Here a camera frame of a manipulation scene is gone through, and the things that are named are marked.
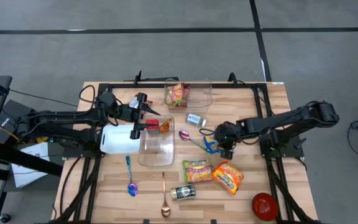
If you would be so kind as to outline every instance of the instant noodle packet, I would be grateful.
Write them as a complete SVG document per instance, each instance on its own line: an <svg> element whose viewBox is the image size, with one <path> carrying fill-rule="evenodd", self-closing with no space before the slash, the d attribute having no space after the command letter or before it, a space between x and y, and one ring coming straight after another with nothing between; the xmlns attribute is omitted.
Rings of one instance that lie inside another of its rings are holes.
<svg viewBox="0 0 358 224"><path fill-rule="evenodd" d="M185 170L186 184L213 180L211 176L212 166L209 159L183 161L182 163Z"/></svg>
<svg viewBox="0 0 358 224"><path fill-rule="evenodd" d="M229 161L224 161L212 172L212 177L224 184L225 188L235 195L244 175L237 168L230 165Z"/></svg>

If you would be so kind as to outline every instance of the purple spoon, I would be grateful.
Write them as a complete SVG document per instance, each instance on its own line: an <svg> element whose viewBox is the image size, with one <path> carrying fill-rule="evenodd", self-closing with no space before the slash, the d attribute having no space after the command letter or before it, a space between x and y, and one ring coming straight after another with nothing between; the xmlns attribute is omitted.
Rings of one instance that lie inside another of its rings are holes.
<svg viewBox="0 0 358 224"><path fill-rule="evenodd" d="M190 138L190 135L187 131L184 131L184 130L179 131L179 136L182 140L191 141L192 143L196 144L198 147L202 148L204 151L206 151L208 153L207 149L204 146L200 145L198 142L196 142Z"/></svg>
<svg viewBox="0 0 358 224"><path fill-rule="evenodd" d="M127 166L129 171L129 179L131 180L128 184L128 193L130 196L135 197L135 195L137 194L137 186L132 182L131 159L129 156L127 156L126 159L127 159Z"/></svg>

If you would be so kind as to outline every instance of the can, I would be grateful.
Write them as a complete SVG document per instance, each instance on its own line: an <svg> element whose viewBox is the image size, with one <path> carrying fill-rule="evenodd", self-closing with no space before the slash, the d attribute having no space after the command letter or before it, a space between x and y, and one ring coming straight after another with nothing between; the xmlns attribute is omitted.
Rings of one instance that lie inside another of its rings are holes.
<svg viewBox="0 0 358 224"><path fill-rule="evenodd" d="M172 200L184 200L196 197L196 187L193 184L188 184L181 187L171 189Z"/></svg>
<svg viewBox="0 0 358 224"><path fill-rule="evenodd" d="M186 114L186 123L203 128L205 127L206 119L195 114L188 113Z"/></svg>

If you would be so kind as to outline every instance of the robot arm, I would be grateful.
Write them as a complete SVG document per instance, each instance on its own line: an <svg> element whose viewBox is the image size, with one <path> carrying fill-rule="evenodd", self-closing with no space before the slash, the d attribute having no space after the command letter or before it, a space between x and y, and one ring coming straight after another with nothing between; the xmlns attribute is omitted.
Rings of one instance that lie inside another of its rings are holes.
<svg viewBox="0 0 358 224"><path fill-rule="evenodd" d="M96 142L97 136L95 134L97 127L103 127L108 123L117 126L117 119L134 123L134 129L131 131L131 139L139 139L140 131L153 124L142 124L140 120L143 115L142 112L157 114L157 112L150 109L145 103L147 95L138 93L137 107L130 107L128 104L118 104L116 97L110 93L105 92L93 102L94 108L88 111L74 111L74 112L54 112L41 111L33 112L21 117L16 121L18 130L17 135L20 138L36 138L39 136L51 136L56 138L75 138L81 139L83 142ZM64 128L64 124L88 124L89 129L81 131Z"/></svg>
<svg viewBox="0 0 358 224"><path fill-rule="evenodd" d="M221 153L221 156L231 159L230 150L237 142L242 142L244 139L252 139L269 133L271 144L275 147L287 143L292 137L311 128L330 128L338 121L339 116L331 104L324 101L312 101L295 110L268 118L247 118L238 120L235 124L226 121L216 128L214 138L220 148L227 151ZM275 129L289 124L292 125L283 130Z"/></svg>

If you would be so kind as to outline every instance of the gold spoon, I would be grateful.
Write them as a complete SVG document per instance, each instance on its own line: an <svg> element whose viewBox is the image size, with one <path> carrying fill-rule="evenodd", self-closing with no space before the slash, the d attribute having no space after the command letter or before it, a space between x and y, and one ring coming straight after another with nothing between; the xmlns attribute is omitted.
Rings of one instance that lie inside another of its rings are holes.
<svg viewBox="0 0 358 224"><path fill-rule="evenodd" d="M161 207L161 215L165 218L167 218L171 214L171 208L169 207L167 203L167 199L165 198L165 175L164 172L162 172L162 190L164 193L164 203Z"/></svg>

